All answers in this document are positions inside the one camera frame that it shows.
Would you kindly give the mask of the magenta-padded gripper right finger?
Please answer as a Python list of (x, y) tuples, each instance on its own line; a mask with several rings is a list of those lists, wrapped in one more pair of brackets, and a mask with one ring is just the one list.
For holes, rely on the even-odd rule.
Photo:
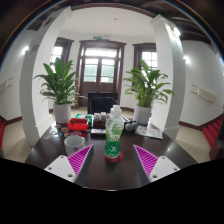
[(180, 170), (180, 168), (166, 156), (157, 157), (138, 145), (134, 145), (134, 150), (136, 165), (142, 184), (155, 182)]

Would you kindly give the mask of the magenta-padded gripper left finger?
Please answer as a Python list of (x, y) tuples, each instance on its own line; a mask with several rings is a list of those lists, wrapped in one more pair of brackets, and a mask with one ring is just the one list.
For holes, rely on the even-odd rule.
[(69, 156), (60, 155), (45, 168), (45, 171), (72, 183), (82, 185), (93, 155), (94, 146), (89, 145)]

